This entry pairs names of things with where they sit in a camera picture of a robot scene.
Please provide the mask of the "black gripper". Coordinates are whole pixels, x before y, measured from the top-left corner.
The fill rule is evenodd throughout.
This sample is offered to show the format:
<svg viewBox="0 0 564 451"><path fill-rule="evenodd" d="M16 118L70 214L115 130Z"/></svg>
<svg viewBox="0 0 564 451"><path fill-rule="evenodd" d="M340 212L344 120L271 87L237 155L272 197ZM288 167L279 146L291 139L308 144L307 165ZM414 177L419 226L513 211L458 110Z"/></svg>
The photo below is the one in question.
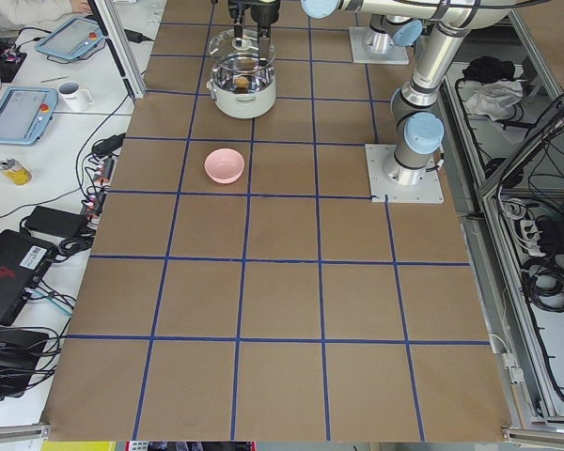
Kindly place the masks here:
<svg viewBox="0 0 564 451"><path fill-rule="evenodd" d="M234 45L243 45L244 15L250 11L251 18L258 25L258 64L266 66L270 54L270 27L279 19L280 1L228 0L227 8L233 21Z"/></svg>

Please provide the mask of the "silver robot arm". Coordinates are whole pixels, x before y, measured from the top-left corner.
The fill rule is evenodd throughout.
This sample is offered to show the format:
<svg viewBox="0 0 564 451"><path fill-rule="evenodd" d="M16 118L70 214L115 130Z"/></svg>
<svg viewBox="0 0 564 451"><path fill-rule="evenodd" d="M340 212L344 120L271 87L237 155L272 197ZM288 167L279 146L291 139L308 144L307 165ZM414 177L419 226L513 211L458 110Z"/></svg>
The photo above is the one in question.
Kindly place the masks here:
<svg viewBox="0 0 564 451"><path fill-rule="evenodd" d="M272 26L279 19L281 2L278 0L228 0L227 8L233 21L234 38L243 36L244 13L249 10L257 24L258 65L267 66L271 44Z"/></svg>
<svg viewBox="0 0 564 451"><path fill-rule="evenodd" d="M411 79L393 95L391 111L399 137L394 153L382 169L392 182L417 185L427 172L432 154L440 147L445 129L430 112L439 86L470 31L498 23L516 8L514 1L303 1L306 15L325 18L337 11L363 11L382 19L383 31L396 45L411 43L418 32L407 28L431 21L434 28L418 58Z"/></svg>

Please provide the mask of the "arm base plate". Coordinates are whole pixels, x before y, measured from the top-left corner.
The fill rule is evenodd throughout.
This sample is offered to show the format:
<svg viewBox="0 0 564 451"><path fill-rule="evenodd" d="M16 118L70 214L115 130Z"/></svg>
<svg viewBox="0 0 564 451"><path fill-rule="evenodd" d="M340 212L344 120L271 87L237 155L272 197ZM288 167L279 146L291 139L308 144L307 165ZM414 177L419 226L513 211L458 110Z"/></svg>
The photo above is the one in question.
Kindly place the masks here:
<svg viewBox="0 0 564 451"><path fill-rule="evenodd" d="M404 47L396 46L388 34L366 27L350 27L352 62L356 64L408 65Z"/></svg>
<svg viewBox="0 0 564 451"><path fill-rule="evenodd" d="M395 159L396 145L366 144L370 197L373 202L442 204L444 195L433 155L420 169L406 169Z"/></svg>

